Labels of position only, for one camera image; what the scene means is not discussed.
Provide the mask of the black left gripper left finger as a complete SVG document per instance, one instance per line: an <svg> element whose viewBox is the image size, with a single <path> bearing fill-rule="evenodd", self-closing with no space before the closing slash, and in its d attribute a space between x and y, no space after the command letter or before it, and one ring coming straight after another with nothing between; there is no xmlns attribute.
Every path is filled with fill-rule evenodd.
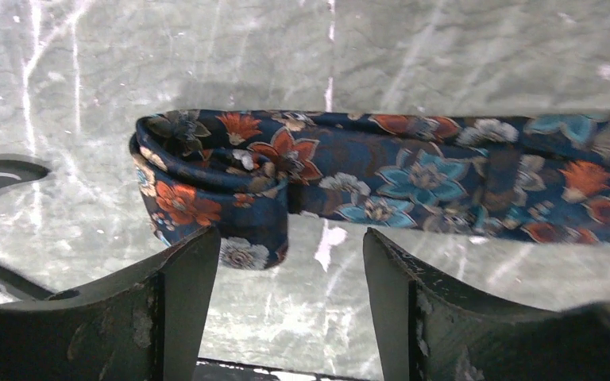
<svg viewBox="0 0 610 381"><path fill-rule="evenodd" d="M190 380L221 237L163 252L40 301L0 304L0 380Z"/></svg>

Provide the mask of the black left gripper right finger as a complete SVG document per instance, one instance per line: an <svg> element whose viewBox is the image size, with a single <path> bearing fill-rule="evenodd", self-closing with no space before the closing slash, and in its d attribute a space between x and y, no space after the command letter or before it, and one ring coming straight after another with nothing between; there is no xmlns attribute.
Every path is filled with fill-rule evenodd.
<svg viewBox="0 0 610 381"><path fill-rule="evenodd" d="M561 311L511 302L376 229L363 257L386 380L610 380L610 302Z"/></svg>

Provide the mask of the navy floral necktie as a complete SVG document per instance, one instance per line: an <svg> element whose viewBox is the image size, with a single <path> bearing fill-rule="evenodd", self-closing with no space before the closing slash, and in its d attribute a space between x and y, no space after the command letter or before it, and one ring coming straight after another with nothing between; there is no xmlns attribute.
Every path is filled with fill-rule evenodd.
<svg viewBox="0 0 610 381"><path fill-rule="evenodd" d="M173 110L129 140L153 233L207 226L220 261L284 261L288 218L610 246L610 115Z"/></svg>

